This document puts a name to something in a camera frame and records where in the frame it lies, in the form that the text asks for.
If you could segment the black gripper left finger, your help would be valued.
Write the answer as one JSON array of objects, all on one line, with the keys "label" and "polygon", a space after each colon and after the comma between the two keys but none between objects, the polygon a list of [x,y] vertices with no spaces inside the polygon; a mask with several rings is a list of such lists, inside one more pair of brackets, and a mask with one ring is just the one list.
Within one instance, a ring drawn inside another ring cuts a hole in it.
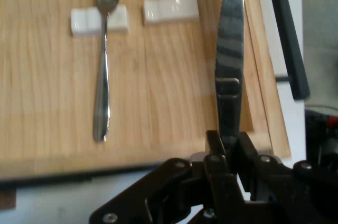
[{"label": "black gripper left finger", "polygon": [[200,161],[171,158],[94,211],[89,223],[177,223],[196,205],[200,223],[238,223],[236,207],[244,201],[232,158],[237,138],[206,133],[210,148]]}]

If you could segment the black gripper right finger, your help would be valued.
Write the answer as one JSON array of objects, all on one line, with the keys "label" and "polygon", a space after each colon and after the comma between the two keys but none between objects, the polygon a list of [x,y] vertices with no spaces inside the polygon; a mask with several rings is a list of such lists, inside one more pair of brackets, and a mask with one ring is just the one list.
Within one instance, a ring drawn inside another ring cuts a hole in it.
[{"label": "black gripper right finger", "polygon": [[337,223],[337,171],[309,161],[289,168],[259,154],[247,133],[227,141],[227,162],[251,195],[233,199],[237,223]]}]

